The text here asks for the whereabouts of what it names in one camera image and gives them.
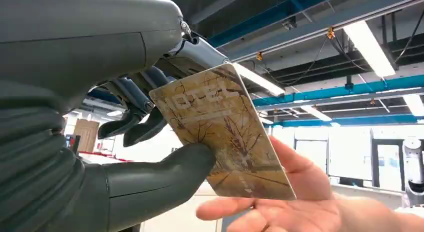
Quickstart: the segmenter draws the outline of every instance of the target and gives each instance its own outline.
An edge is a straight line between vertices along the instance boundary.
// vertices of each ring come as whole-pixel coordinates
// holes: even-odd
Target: card
[[[219,196],[294,200],[295,193],[245,85],[223,64],[150,91],[183,145],[215,153],[207,181]]]

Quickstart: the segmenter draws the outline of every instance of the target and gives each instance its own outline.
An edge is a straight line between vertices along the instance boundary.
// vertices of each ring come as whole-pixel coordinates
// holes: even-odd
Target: cable
[[[335,40],[336,40],[336,42],[337,42],[337,45],[340,47],[340,49],[341,49],[341,51],[342,51],[342,53],[343,53],[343,55],[344,55],[344,57],[346,57],[346,59],[348,59],[354,66],[356,66],[356,67],[358,67],[359,69],[361,69],[361,70],[363,70],[363,71],[368,71],[367,69],[365,69],[365,68],[363,68],[363,67],[361,67],[361,66],[359,66],[357,63],[355,63],[355,61],[353,61],[350,57],[349,57],[349,55],[345,52],[345,50],[343,49],[343,47],[342,47],[342,45],[340,44],[340,41],[339,41],[339,39],[337,38],[337,36],[334,36],[334,38],[335,38]]]
[[[327,42],[327,37],[325,37],[325,40],[324,40],[324,43],[322,43],[322,46],[321,46],[321,49],[319,49],[319,52],[318,52],[318,54],[315,56],[315,59],[313,60],[313,62],[312,62],[312,64],[309,66],[309,68],[305,71],[305,72],[303,72],[303,74],[299,77],[299,78],[297,78],[295,81],[292,81],[292,82],[290,82],[290,83],[284,83],[284,82],[281,82],[281,81],[278,81],[276,78],[274,78],[272,75],[271,75],[271,73],[270,73],[270,71],[269,70],[266,70],[267,72],[268,72],[268,75],[275,81],[275,82],[277,82],[277,83],[279,83],[279,84],[282,84],[282,85],[285,85],[285,86],[291,86],[291,85],[293,85],[293,84],[295,84],[295,83],[297,83],[298,81],[300,81],[301,79],[303,79],[305,76],[306,76],[306,74],[312,69],[312,67],[315,65],[315,63],[317,62],[317,60],[318,60],[318,57],[320,56],[320,54],[321,54],[321,52],[323,51],[323,49],[324,49],[324,46],[326,45],[326,42]]]
[[[255,69],[256,69],[256,63],[255,63],[255,61],[253,61],[252,59],[249,59],[249,60],[246,60],[246,62],[252,62],[252,64],[253,64],[253,69],[252,69],[252,71],[254,72],[254,71],[255,71]]]
[[[396,64],[396,62],[398,62],[398,60],[404,55],[404,53],[407,51],[408,47],[410,46],[412,39],[414,38],[415,34],[417,33],[418,27],[420,27],[421,21],[423,20],[424,17],[424,10],[421,13],[421,16],[418,19],[418,22],[416,23],[415,29],[412,32],[411,37],[409,37],[408,43],[406,43],[405,48],[402,50],[402,53],[400,53],[400,55],[394,60],[393,64]]]

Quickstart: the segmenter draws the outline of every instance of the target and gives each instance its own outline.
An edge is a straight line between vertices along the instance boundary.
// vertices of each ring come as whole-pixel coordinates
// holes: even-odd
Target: ceiling light
[[[246,79],[248,79],[252,82],[255,82],[256,84],[264,87],[265,89],[267,89],[269,92],[271,92],[275,96],[279,96],[279,95],[284,94],[286,92],[284,89],[282,89],[282,88],[278,87],[277,85],[269,82],[268,80],[266,80],[262,76],[250,71],[249,69],[242,66],[241,64],[233,63],[232,65],[237,70],[237,73],[239,73],[241,76],[243,76]]]
[[[316,108],[313,108],[310,105],[304,105],[300,107],[302,110],[308,112],[309,114],[317,117],[318,119],[322,120],[322,121],[332,121],[332,119],[330,117],[328,117],[327,115],[319,112]]]
[[[259,117],[259,120],[264,124],[268,124],[268,125],[274,124],[274,122],[272,122],[271,120],[266,119],[266,118]]]
[[[105,121],[115,121],[114,119],[105,118],[105,117],[100,117],[100,119],[105,120]]]
[[[395,70],[371,32],[370,27],[368,27],[367,22],[362,20],[347,25],[343,29],[378,76],[385,77],[395,74]]]
[[[115,110],[106,114],[107,116],[119,116],[122,115],[122,111]]]
[[[295,100],[295,101],[293,101],[293,103],[298,104],[298,103],[305,103],[305,102],[309,102],[309,101],[310,101],[310,100],[300,99],[300,100]]]
[[[403,96],[409,110],[414,116],[424,116],[424,105],[418,94],[407,94]]]

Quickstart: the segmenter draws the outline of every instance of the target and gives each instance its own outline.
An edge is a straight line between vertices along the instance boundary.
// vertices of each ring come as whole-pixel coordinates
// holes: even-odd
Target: red barrier
[[[87,155],[96,155],[96,156],[103,156],[107,158],[111,158],[114,160],[122,161],[122,162],[134,162],[134,160],[127,160],[123,158],[117,158],[115,155],[102,153],[102,152],[87,152],[87,151],[78,151],[80,154],[87,154]]]

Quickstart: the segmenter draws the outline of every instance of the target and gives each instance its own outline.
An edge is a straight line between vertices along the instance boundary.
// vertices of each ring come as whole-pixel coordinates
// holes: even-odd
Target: door
[[[391,191],[405,190],[402,139],[372,140],[372,185]]]
[[[78,151],[93,152],[98,129],[98,122],[88,121],[85,119],[78,119],[76,121],[73,134],[81,136],[79,140]]]

